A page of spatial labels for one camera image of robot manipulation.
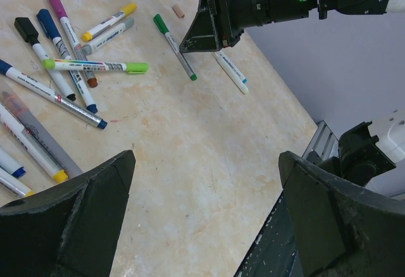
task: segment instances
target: green marker cap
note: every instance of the green marker cap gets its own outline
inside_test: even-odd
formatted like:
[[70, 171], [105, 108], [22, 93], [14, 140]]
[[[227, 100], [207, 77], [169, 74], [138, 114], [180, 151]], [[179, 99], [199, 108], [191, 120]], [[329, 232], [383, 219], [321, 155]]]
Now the green marker cap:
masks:
[[47, 70], [53, 70], [55, 69], [55, 60], [54, 59], [42, 60], [42, 66]]
[[169, 29], [159, 14], [153, 17], [153, 22], [156, 24], [162, 34], [169, 32]]
[[132, 75], [141, 75], [146, 73], [149, 69], [149, 64], [147, 63], [125, 63], [127, 65], [126, 72]]

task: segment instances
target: pen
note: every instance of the pen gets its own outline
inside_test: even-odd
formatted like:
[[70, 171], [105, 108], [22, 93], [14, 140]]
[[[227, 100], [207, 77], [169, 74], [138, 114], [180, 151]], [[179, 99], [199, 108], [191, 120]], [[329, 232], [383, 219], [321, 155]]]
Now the pen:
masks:
[[7, 173], [13, 175], [15, 178], [25, 175], [25, 169], [21, 163], [14, 159], [10, 154], [0, 147], [0, 166], [6, 170]]
[[[73, 51], [75, 52], [76, 58], [79, 60], [87, 60], [86, 56], [82, 52], [82, 46], [80, 45], [80, 42], [70, 23], [70, 20], [68, 18], [68, 15], [66, 14], [66, 11], [62, 5], [61, 0], [49, 0], [49, 2], [51, 3], [51, 6], [54, 12], [56, 13], [56, 16], [58, 17], [59, 21], [62, 24], [63, 30], [65, 31], [69, 43], [72, 46]], [[84, 75], [86, 77], [87, 84], [89, 84], [90, 87], [97, 86], [97, 79], [92, 71], [85, 71]]]
[[92, 70], [92, 71], [126, 71], [132, 74], [143, 74], [149, 68], [147, 63], [112, 63], [63, 59], [46, 59], [42, 61], [48, 70]]
[[[45, 49], [38, 41], [38, 31], [32, 25], [30, 19], [15, 18], [14, 26], [17, 28], [17, 31], [22, 36], [23, 40], [31, 45], [32, 49], [35, 51], [41, 61], [44, 59], [49, 59]], [[49, 70], [48, 73], [55, 82], [56, 86], [59, 88], [61, 94], [69, 100], [74, 101], [76, 99], [76, 95], [66, 83], [63, 75], [59, 71], [52, 70]]]
[[240, 81], [243, 83], [247, 82], [247, 78], [243, 75], [243, 73], [232, 63], [232, 61], [228, 58], [228, 56], [223, 51], [218, 51], [214, 54], [215, 59], [220, 58], [224, 60], [224, 62], [229, 65], [231, 70], [240, 78]]
[[120, 21], [123, 17], [133, 13], [135, 11], [135, 9], [137, 9], [137, 5], [135, 3], [130, 3], [126, 6], [124, 6], [115, 15], [112, 15], [111, 17], [102, 21], [100, 24], [97, 24], [92, 29], [89, 29], [88, 31], [86, 31], [82, 36], [83, 41], [87, 42], [87, 41], [92, 40], [94, 37], [97, 37], [103, 31], [105, 31], [106, 29], [109, 29], [116, 22]]
[[249, 89], [247, 89], [246, 85], [242, 82], [234, 69], [217, 52], [213, 52], [213, 56], [223, 70], [225, 70], [225, 73], [227, 73], [231, 80], [234, 81], [234, 84], [238, 86], [240, 91], [245, 95], [248, 94]]
[[187, 72], [188, 76], [190, 77], [190, 79], [192, 81], [197, 80], [197, 75], [194, 73], [194, 70], [192, 70], [189, 62], [187, 62], [184, 55], [178, 50], [178, 45], [177, 45], [175, 39], [173, 38], [173, 36], [171, 35], [171, 33], [169, 32], [169, 29], [167, 28], [166, 24], [164, 23], [162, 17], [159, 14], [157, 14], [156, 16], [154, 16], [153, 21], [155, 22], [156, 26], [159, 28], [160, 32], [163, 35], [165, 35], [167, 42], [169, 42], [171, 48], [175, 52], [178, 60], [183, 65], [183, 67], [184, 67], [185, 71]]
[[[37, 19], [45, 33], [45, 36], [52, 40], [52, 43], [55, 45], [61, 58], [71, 59], [72, 57], [70, 56], [69, 50], [65, 46], [65, 43], [63, 43], [61, 35], [56, 28], [55, 22], [53, 22], [49, 11], [47, 9], [41, 9], [37, 14]], [[96, 114], [96, 103], [94, 102], [93, 97], [91, 96], [89, 89], [86, 86], [86, 83], [83, 81], [81, 74], [78, 71], [69, 71], [69, 75], [72, 78], [73, 83], [75, 84], [79, 94], [82, 96], [87, 110]]]
[[65, 150], [53, 139], [51, 134], [39, 123], [25, 103], [14, 93], [11, 87], [0, 77], [0, 99], [4, 106], [20, 121], [30, 132], [42, 148], [58, 163], [68, 174], [74, 178], [83, 173]]
[[121, 23], [118, 23], [114, 27], [111, 27], [109, 30], [106, 30], [105, 33], [99, 35], [94, 40], [91, 40], [86, 45], [83, 45], [82, 50], [83, 53], [88, 56], [90, 54], [94, 54], [104, 45], [111, 42], [115, 39], [116, 36], [122, 34], [124, 31], [130, 29], [134, 25], [134, 18], [128, 18], [123, 20]]
[[24, 183], [11, 176], [7, 171], [0, 168], [0, 187], [4, 187], [15, 197], [28, 197], [34, 194], [34, 191]]
[[44, 149], [34, 138], [32, 138], [25, 127], [11, 114], [3, 103], [0, 103], [0, 122], [52, 179], [61, 183], [68, 178], [65, 171], [49, 157]]
[[26, 74], [20, 72], [16, 68], [12, 67], [7, 62], [4, 62], [0, 59], [0, 73], [13, 79], [15, 82], [25, 86], [26, 88], [32, 90], [36, 94], [40, 95], [41, 97], [55, 103], [59, 107], [63, 108], [64, 110], [68, 111], [71, 114], [79, 117], [85, 122], [88, 122], [94, 127], [105, 129], [107, 126], [107, 122], [105, 122], [102, 118], [98, 117], [97, 115], [91, 113], [90, 111], [81, 108], [76, 103], [72, 102], [71, 100], [62, 97], [53, 89], [46, 87], [45, 85], [39, 83], [34, 78], [27, 76]]

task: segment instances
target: robotic arm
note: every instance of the robotic arm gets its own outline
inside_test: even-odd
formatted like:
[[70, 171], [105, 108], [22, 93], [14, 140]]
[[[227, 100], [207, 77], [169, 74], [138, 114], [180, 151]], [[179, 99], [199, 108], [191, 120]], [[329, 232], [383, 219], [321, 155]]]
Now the robotic arm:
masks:
[[405, 11], [405, 0], [200, 0], [180, 52], [233, 47], [247, 27], [307, 18], [314, 8], [320, 20], [333, 9], [345, 15], [382, 15]]

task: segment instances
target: table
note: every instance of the table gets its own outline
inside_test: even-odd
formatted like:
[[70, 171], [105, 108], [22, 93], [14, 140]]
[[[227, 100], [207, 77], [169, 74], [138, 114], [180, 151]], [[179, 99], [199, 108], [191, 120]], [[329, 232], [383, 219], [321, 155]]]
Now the table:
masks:
[[[134, 27], [89, 57], [145, 61], [150, 69], [143, 76], [96, 73], [99, 86], [91, 92], [109, 122], [105, 130], [9, 84], [84, 171], [134, 151], [112, 276], [231, 276], [281, 191], [278, 155], [301, 154], [315, 124], [247, 34], [226, 54], [248, 78], [249, 95], [209, 53], [187, 55], [199, 77], [188, 78], [152, 18], [160, 13], [180, 42], [198, 0], [62, 0], [78, 35], [132, 1], [139, 5]], [[171, 10], [175, 3], [185, 11], [182, 20]], [[27, 16], [41, 30], [41, 8], [50, 9], [47, 0], [1, 0], [0, 58], [53, 86], [13, 26], [15, 17]], [[42, 32], [40, 41], [56, 57]], [[24, 163], [25, 184], [36, 192], [55, 184], [4, 128], [0, 143]], [[12, 200], [0, 191], [0, 205]]]

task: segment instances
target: lime green marker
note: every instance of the lime green marker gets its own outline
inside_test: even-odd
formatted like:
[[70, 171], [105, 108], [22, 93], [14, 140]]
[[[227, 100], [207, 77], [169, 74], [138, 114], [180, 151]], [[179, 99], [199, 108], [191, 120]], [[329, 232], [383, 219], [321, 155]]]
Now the lime green marker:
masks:
[[42, 65], [48, 70], [126, 71], [135, 75], [146, 73], [149, 68], [147, 63], [110, 63], [64, 59], [44, 59]]
[[189, 62], [187, 62], [187, 60], [185, 59], [183, 54], [179, 51], [178, 45], [177, 45], [175, 39], [173, 38], [173, 36], [171, 35], [171, 33], [169, 32], [169, 29], [167, 28], [166, 24], [164, 23], [162, 17], [159, 14], [157, 14], [156, 16], [154, 16], [153, 22], [159, 28], [160, 32], [163, 35], [165, 35], [167, 42], [169, 42], [171, 48], [175, 52], [180, 63], [183, 65], [183, 67], [184, 67], [185, 71], [187, 72], [188, 76], [190, 77], [190, 79], [192, 81], [196, 81], [197, 80], [196, 73], [194, 73], [194, 70], [192, 70]]

